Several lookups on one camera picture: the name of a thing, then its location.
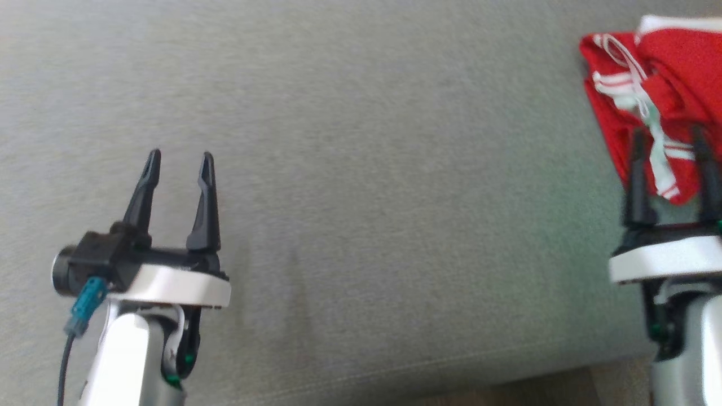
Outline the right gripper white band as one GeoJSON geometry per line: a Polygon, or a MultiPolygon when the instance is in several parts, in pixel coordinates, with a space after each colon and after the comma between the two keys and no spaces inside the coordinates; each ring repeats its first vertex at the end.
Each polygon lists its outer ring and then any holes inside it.
{"type": "Polygon", "coordinates": [[[648,150],[643,129],[630,137],[624,226],[631,228],[609,260],[611,282],[639,284],[648,338],[662,360],[693,348],[704,361],[720,360],[720,166],[702,126],[691,127],[699,175],[697,220],[711,223],[657,224],[648,195],[648,150]]]}

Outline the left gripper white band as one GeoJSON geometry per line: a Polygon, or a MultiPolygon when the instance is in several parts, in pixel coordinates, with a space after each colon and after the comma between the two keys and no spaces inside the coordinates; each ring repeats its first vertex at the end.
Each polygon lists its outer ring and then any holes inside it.
{"type": "MultiPolygon", "coordinates": [[[[149,234],[161,151],[148,157],[123,218],[149,234]]],[[[188,251],[221,249],[214,157],[204,152],[188,251]]],[[[201,314],[230,304],[232,287],[216,255],[145,252],[107,283],[107,385],[111,390],[182,390],[199,356],[201,314]]]]}

